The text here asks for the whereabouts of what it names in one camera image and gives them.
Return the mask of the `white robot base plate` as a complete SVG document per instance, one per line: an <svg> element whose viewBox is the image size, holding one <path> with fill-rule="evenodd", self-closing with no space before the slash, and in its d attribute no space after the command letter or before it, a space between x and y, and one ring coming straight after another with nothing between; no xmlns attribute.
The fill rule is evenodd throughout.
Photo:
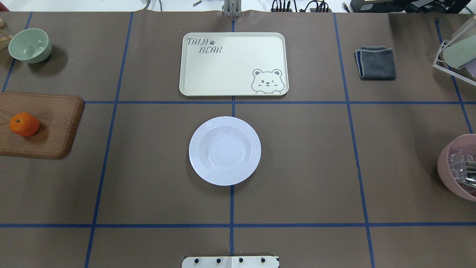
<svg viewBox="0 0 476 268"><path fill-rule="evenodd" d="M279 268L278 256L190 256L182 268Z"/></svg>

